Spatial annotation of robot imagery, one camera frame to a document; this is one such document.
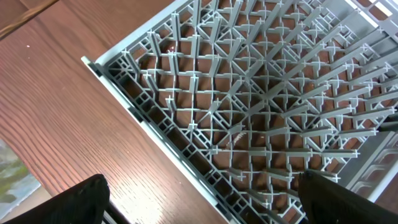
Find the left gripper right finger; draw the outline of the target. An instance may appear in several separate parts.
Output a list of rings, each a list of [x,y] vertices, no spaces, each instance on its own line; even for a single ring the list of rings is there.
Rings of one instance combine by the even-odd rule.
[[[397,214],[339,184],[306,170],[299,175],[298,196],[308,224],[396,224]]]

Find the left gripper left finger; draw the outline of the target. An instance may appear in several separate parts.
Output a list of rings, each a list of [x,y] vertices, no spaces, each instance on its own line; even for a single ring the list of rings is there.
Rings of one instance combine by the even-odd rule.
[[[110,190],[102,174],[95,174],[5,224],[101,224]]]

